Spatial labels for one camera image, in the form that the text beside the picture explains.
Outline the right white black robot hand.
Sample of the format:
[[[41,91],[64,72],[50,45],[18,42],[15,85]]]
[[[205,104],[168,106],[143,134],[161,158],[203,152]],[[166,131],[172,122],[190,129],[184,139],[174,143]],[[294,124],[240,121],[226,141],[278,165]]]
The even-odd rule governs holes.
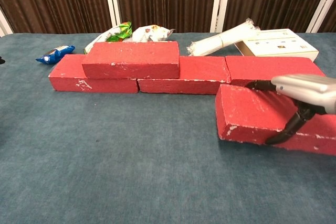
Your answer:
[[[316,114],[335,115],[335,78],[314,74],[286,74],[275,76],[271,80],[254,80],[246,84],[246,87],[285,95],[293,99],[298,108],[280,133],[265,140],[267,145],[288,141]]]

